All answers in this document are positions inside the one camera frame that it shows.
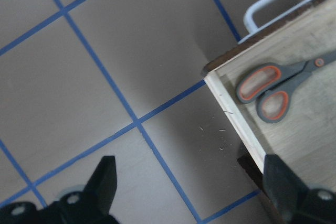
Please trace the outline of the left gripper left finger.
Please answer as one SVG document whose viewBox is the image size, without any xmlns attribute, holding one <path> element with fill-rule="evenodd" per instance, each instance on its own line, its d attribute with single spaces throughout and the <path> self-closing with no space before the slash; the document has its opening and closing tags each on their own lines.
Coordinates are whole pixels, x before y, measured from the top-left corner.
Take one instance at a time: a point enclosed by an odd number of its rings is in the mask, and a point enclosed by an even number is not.
<svg viewBox="0 0 336 224">
<path fill-rule="evenodd" d="M 62 223 L 117 223 L 109 214 L 117 190 L 116 159 L 104 156 L 82 191 L 59 201 Z"/>
</svg>

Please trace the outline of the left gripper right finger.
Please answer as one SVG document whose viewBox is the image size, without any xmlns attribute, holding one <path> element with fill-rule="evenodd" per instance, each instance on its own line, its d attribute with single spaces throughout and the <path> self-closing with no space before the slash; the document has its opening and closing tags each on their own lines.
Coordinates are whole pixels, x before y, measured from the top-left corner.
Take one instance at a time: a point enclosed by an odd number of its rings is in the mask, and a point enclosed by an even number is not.
<svg viewBox="0 0 336 224">
<path fill-rule="evenodd" d="M 276 154 L 267 154 L 264 190 L 285 223 L 335 223 L 335 193 L 309 187 Z"/>
</svg>

